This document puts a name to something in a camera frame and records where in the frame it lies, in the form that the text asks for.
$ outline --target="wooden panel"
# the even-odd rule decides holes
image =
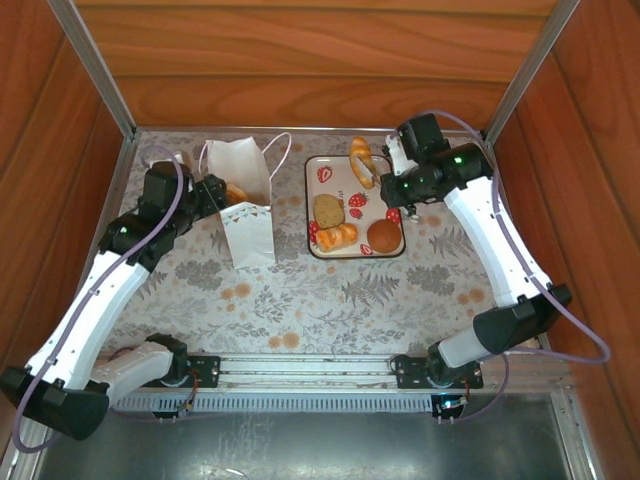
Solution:
[[[570,310],[592,328],[599,328],[594,327],[592,316],[583,308],[582,290],[574,281],[551,219],[550,211],[554,207],[545,198],[538,183],[534,160],[529,155],[528,140],[521,128],[519,119],[513,115],[495,146],[514,223],[531,253],[552,280],[566,283],[571,289],[574,298]],[[550,337],[552,346],[558,351],[591,357],[598,355],[596,346],[566,319],[558,320]],[[612,388],[608,367],[574,363],[571,368],[581,404],[585,408],[590,434],[607,473],[606,478],[637,477],[639,459],[630,439],[626,413],[620,408],[619,399]]]
[[[0,2],[0,178],[62,45],[46,2]]]
[[[525,240],[611,347],[604,367],[572,369],[615,479],[640,476],[639,40],[633,2],[582,2],[496,145]],[[550,339],[557,350],[597,354],[566,321]]]
[[[294,7],[546,16],[555,0],[76,0],[79,6]]]
[[[23,365],[42,346],[73,300],[121,145],[122,135],[102,105],[74,172],[51,247],[8,349],[12,365]]]
[[[373,75],[509,83],[544,22],[273,9],[82,13],[116,76]]]
[[[139,125],[390,127],[419,105],[485,128],[554,4],[84,0],[79,8]],[[158,87],[165,98],[154,98]]]
[[[555,52],[596,154],[640,239],[640,7],[625,0],[589,3],[576,12]]]
[[[99,102],[73,48],[65,42],[0,179],[0,252],[10,252],[0,256],[2,358],[60,221]]]
[[[441,108],[486,126],[505,90],[496,84],[300,77],[143,77],[119,84],[140,125],[395,126],[426,108]]]

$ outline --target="pretzel bread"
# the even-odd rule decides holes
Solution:
[[[376,175],[376,167],[373,164],[373,159],[371,158],[371,149],[369,148],[367,141],[362,137],[354,137],[353,140],[351,140],[349,163],[351,163],[351,170],[353,170],[354,175],[362,186],[367,189],[373,188],[373,181],[370,178],[371,175],[365,175],[364,172],[360,171],[360,166],[358,165],[356,158],[360,159],[369,172]]]

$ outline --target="floral tablecloth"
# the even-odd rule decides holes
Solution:
[[[144,132],[140,146],[182,151],[193,166],[205,140],[249,135]],[[262,148],[274,135],[253,136]],[[308,252],[304,163],[347,154],[351,138],[293,132],[292,151],[273,183],[275,265],[234,270],[219,215],[202,220],[134,295],[105,348],[162,332],[191,351],[211,353],[416,353],[490,308],[487,275],[444,204],[420,207],[419,224],[405,220],[407,248],[398,258],[326,261]],[[384,137],[365,138],[380,154]],[[270,169],[283,154],[282,142],[267,151]],[[135,206],[144,171],[136,158],[121,212]]]

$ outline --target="pastry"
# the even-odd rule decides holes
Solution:
[[[378,220],[367,230],[369,246],[378,253],[391,253],[402,242],[402,231],[389,219]]]
[[[364,188],[373,188],[373,177],[377,176],[376,167],[371,158],[371,149],[369,144],[362,137],[354,137],[351,140],[351,149],[349,150],[349,163],[351,170],[357,177],[358,181]],[[361,165],[368,171],[362,171]]]
[[[313,199],[313,217],[319,228],[337,227],[344,223],[344,203],[329,194],[318,195]]]
[[[349,247],[358,241],[358,227],[343,223],[337,227],[318,230],[316,240],[320,250],[325,253]]]
[[[237,205],[238,203],[248,202],[249,197],[244,193],[240,187],[234,185],[233,183],[227,183],[227,200],[229,200],[229,205]]]

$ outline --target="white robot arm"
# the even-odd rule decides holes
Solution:
[[[390,208],[415,215],[416,203],[444,202],[460,221],[489,276],[497,308],[473,325],[429,348],[427,368],[437,384],[458,379],[462,369],[547,331],[557,311],[531,282],[535,276],[563,305],[566,286],[553,286],[508,216],[506,228],[532,270],[528,276],[510,248],[492,204],[492,169],[477,145],[451,148],[433,115],[414,117],[386,138],[392,173],[383,175],[381,196]]]
[[[180,190],[179,183],[185,188]],[[109,224],[89,276],[56,330],[24,368],[10,367],[0,376],[0,388],[19,412],[24,409],[26,416],[82,440],[122,396],[152,380],[177,384],[184,379],[187,346],[169,335],[152,335],[133,352],[92,367],[123,308],[175,239],[226,206],[226,184],[214,175],[196,183],[177,161],[154,163],[137,213]]]

